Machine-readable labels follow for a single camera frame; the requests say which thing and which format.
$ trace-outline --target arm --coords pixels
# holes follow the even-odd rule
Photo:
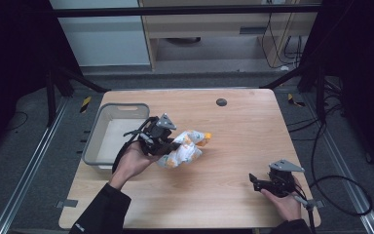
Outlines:
[[[129,146],[108,183],[99,191],[69,233],[122,233],[131,198],[121,192],[124,184],[142,173],[158,156],[145,156],[138,142]]]
[[[271,234],[311,234],[308,225],[302,219],[301,204],[291,194],[280,198],[266,189],[260,192],[275,205],[284,220],[281,225],[272,230]]]

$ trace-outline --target white plastic bin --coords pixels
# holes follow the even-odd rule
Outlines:
[[[118,152],[146,119],[150,109],[144,103],[107,103],[96,115],[90,137],[83,152],[86,164],[111,169]]]

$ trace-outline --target black sleeve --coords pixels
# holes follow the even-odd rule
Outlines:
[[[270,234],[311,234],[304,219],[285,221],[272,230]]]
[[[131,198],[108,183],[71,227],[71,234],[122,233]]]

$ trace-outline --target black cable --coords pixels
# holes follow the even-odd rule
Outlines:
[[[299,42],[298,42],[298,49],[296,50],[296,52],[288,52],[287,51],[287,48],[289,46],[289,42],[290,42],[290,39],[291,39],[291,36],[287,37],[287,40],[286,40],[286,43],[284,44],[284,49],[283,49],[283,54],[286,58],[288,59],[295,59],[297,56],[300,56],[302,55],[303,53],[300,52],[301,50],[301,43],[302,43],[302,40],[301,40],[301,36],[299,36]]]
[[[15,130],[15,129],[18,129],[18,128],[20,128],[22,125],[24,125],[25,123],[26,123],[26,121],[28,121],[28,114],[26,114],[25,112],[23,112],[23,111],[17,111],[17,112],[15,112],[16,114],[23,114],[24,116],[25,116],[25,119],[23,120],[23,122],[22,123],[20,123],[20,124],[18,124],[17,126],[15,126],[15,127],[12,127],[12,128],[10,128],[10,129],[7,129],[6,131],[12,131],[12,130]]]
[[[283,65],[291,64],[291,62],[285,62],[285,61],[281,60],[281,57],[280,57],[279,51],[278,51],[278,46],[276,45],[276,41],[275,41],[275,38],[273,36],[273,31],[272,31],[272,27],[271,27],[271,20],[272,20],[272,13],[269,14],[269,19],[267,21],[266,29],[265,29],[265,31],[263,33],[263,36],[262,36],[262,42],[261,42],[262,43],[262,51],[263,51],[263,54],[266,58],[267,64],[269,65],[270,68],[280,68]],[[267,32],[268,28],[270,28],[270,34],[272,36],[272,41],[273,41],[273,44],[275,46],[276,56],[278,57],[279,61],[282,63],[282,65],[280,65],[280,66],[272,66],[272,65],[269,64],[269,61],[267,60],[267,55],[266,55],[266,52],[264,50],[264,38],[265,38],[265,35],[266,35],[266,32]]]
[[[321,177],[319,179],[316,178],[316,173],[315,173],[315,164],[314,164],[314,159],[315,159],[315,152],[316,152],[316,148],[317,148],[317,145],[318,145],[318,139],[319,139],[319,133],[321,132],[321,129],[323,128],[323,126],[326,125],[326,122],[320,124],[320,127],[319,127],[319,131],[318,131],[318,134],[317,134],[317,138],[315,139],[315,142],[314,142],[314,147],[313,147],[313,150],[312,150],[312,156],[311,156],[311,170],[312,170],[312,178],[313,178],[313,183],[309,185],[310,188],[312,188],[313,186],[315,186],[319,193],[330,203],[332,204],[336,209],[338,209],[339,211],[347,214],[347,215],[353,215],[353,216],[361,216],[361,215],[367,215],[369,214],[372,209],[373,209],[373,205],[372,205],[372,198],[369,196],[369,194],[367,193],[367,191],[363,188],[363,186],[361,186],[359,183],[355,182],[354,180],[348,178],[348,177],[345,177],[345,176],[341,176],[341,175],[327,175],[327,176],[324,176],[324,177]],[[323,190],[321,189],[321,187],[319,186],[319,182],[325,180],[325,179],[329,179],[329,178],[341,178],[341,179],[345,179],[345,180],[348,180],[349,182],[355,184],[356,186],[358,186],[362,192],[365,194],[366,196],[366,199],[369,203],[369,208],[368,210],[366,210],[365,212],[363,213],[354,213],[354,212],[350,212],[346,209],[343,209],[342,207],[340,207],[339,205],[337,205],[335,202],[333,202],[328,196],[325,195],[325,193],[323,192]]]
[[[302,36],[299,36],[299,43],[297,44],[297,53],[296,53],[296,67],[299,66],[299,62],[302,59]]]
[[[325,130],[326,129],[323,129],[322,131],[321,131],[321,133],[319,134],[319,137],[321,137],[322,135],[324,135],[324,132],[325,132]],[[313,141],[313,140],[316,140],[316,138],[311,138],[311,139],[292,139],[292,140],[303,140],[303,141]]]
[[[330,109],[326,110],[326,112],[325,112],[325,116],[326,116],[327,114],[329,114],[330,112],[336,110],[336,109],[339,108],[340,106],[342,106],[342,105],[337,104],[337,105],[334,105],[333,107],[331,107]],[[290,132],[290,133],[294,133],[294,132],[297,132],[297,131],[304,130],[304,129],[306,129],[306,128],[312,126],[314,123],[316,123],[316,122],[318,121],[318,119],[308,119],[308,120],[302,120],[302,121],[299,121],[299,122],[296,122],[296,123],[293,123],[293,124],[288,124],[287,126],[300,124],[300,123],[303,123],[303,122],[307,122],[307,121],[309,121],[309,120],[313,120],[313,121],[312,121],[311,123],[305,125],[305,126],[300,127],[300,128],[297,128],[297,129],[294,129],[294,130],[289,130],[289,132]]]
[[[315,119],[314,118],[306,119],[306,120],[302,120],[302,121],[299,121],[299,122],[296,122],[296,123],[287,124],[286,126],[297,125],[297,124],[301,124],[301,123],[308,122],[308,121],[311,121],[311,120],[315,120]]]
[[[308,215],[309,215],[309,222],[310,222],[310,225],[311,225],[311,232],[312,232],[312,234],[316,234],[314,210],[313,209],[308,210]]]
[[[294,140],[294,141],[313,141],[314,139],[311,138],[311,139],[298,139],[298,138],[292,138],[291,140]]]
[[[303,191],[302,187],[297,183],[294,183],[294,185],[300,189],[300,191],[296,189],[297,195],[299,195],[303,200],[307,201],[308,199],[306,198],[305,191]]]
[[[337,96],[341,95],[340,92],[335,91],[334,89],[329,88],[329,87],[324,87],[324,90],[326,91],[327,94],[334,94],[334,95],[337,95]]]
[[[152,120],[154,120],[154,117],[149,117],[148,119],[144,121],[144,123],[141,124],[141,126],[137,130],[124,134],[124,137],[129,134],[132,134],[132,137],[129,139],[129,141],[125,142],[124,145],[121,147],[120,151],[118,151],[117,157],[115,158],[114,163],[112,165],[113,174],[115,170],[117,169],[117,166],[121,160],[121,157],[123,157],[124,153],[127,151],[127,148],[129,148],[132,143],[139,141],[139,140],[134,140],[135,137],[138,136],[139,134],[142,134],[142,129]]]
[[[326,78],[324,79],[324,83],[328,86],[326,88],[331,90],[333,93],[341,94],[342,92],[341,84],[339,84],[339,87],[337,87],[332,82],[328,81]]]
[[[333,114],[336,110],[343,109],[343,106],[341,104],[336,104],[332,108],[326,110],[325,115]]]

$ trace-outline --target table surface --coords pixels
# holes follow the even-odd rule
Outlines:
[[[218,106],[219,98],[227,105]],[[167,113],[177,126],[172,137],[185,130],[212,133],[192,164],[175,169],[153,164],[126,183],[123,192],[132,202],[125,228],[255,228],[282,222],[248,179],[252,173],[269,180],[269,164],[280,159],[300,165],[271,90],[114,91],[104,95],[101,105],[109,102],[146,103],[151,116]],[[312,198],[305,176],[293,174]],[[63,208],[59,226],[70,228],[109,177],[109,170],[100,172],[81,161],[68,195],[78,205]],[[308,221],[307,212],[302,213]],[[319,225],[316,210],[314,218]]]

